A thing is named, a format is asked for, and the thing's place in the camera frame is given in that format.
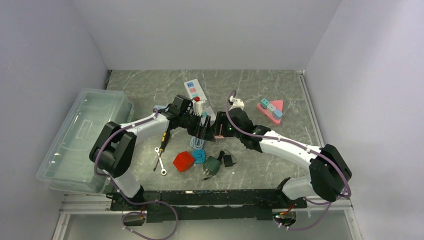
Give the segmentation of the teal blue plug adapter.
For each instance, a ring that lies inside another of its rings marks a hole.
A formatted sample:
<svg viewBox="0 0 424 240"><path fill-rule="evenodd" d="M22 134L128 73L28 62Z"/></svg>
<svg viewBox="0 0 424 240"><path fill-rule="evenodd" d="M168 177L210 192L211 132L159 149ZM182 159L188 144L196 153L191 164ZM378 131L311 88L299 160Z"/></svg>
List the teal blue plug adapter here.
<svg viewBox="0 0 424 240"><path fill-rule="evenodd" d="M203 164L206 161L206 153L204 149L195 149L192 154L194 164Z"/></svg>

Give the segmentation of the dark green cube socket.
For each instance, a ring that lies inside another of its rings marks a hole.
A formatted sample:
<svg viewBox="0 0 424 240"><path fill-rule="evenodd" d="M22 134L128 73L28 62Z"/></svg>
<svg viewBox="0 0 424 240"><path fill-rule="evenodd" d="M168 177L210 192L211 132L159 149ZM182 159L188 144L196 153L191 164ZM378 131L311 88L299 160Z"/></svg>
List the dark green cube socket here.
<svg viewBox="0 0 424 240"><path fill-rule="evenodd" d="M208 176L214 176L220 169L221 161L213 156L209 156L203 164L203 173Z"/></svg>

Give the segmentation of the red cube socket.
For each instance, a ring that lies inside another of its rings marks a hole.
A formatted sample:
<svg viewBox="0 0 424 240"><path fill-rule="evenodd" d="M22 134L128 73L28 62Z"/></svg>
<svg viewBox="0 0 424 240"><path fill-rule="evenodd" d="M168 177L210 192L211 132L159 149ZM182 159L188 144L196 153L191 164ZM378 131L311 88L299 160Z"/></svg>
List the red cube socket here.
<svg viewBox="0 0 424 240"><path fill-rule="evenodd" d="M172 164L181 173L189 170L194 162L194 157L188 151L183 151L176 155Z"/></svg>

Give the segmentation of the light blue power strip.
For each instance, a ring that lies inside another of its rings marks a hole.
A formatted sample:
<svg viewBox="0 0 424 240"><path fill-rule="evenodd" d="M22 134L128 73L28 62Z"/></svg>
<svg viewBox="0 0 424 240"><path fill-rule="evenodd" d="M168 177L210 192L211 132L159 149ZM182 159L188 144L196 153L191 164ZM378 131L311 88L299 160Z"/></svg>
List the light blue power strip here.
<svg viewBox="0 0 424 240"><path fill-rule="evenodd" d="M160 112L161 110L167 109L168 107L163 105L155 105L153 108Z"/></svg>

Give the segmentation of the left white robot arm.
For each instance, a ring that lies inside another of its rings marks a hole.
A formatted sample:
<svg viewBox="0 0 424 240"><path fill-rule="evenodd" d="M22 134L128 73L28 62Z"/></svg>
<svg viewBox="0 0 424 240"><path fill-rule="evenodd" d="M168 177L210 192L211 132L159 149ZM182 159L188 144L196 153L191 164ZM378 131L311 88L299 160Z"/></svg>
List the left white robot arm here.
<svg viewBox="0 0 424 240"><path fill-rule="evenodd" d="M171 130L182 128L192 136L215 141L211 116L195 107L201 102L178 94L172 103L162 109L153 109L145 118L129 123L106 123L89 153L96 175L109 178L124 195L124 204L131 210L144 203L144 189L130 170L133 153L138 143Z"/></svg>

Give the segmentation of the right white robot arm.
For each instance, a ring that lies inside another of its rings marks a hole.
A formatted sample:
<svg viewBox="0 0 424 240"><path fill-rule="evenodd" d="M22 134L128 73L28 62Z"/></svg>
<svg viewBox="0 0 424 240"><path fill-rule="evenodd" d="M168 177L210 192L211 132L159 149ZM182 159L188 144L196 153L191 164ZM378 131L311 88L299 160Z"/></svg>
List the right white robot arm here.
<svg viewBox="0 0 424 240"><path fill-rule="evenodd" d="M267 153L288 160L307 171L298 178L286 178L276 188L276 203L289 207L296 199L319 196L327 202L347 198L347 187L352 172L337 148L301 143L284 137L269 127L253 124L240 108L219 111L211 130L225 138L235 137L250 150Z"/></svg>

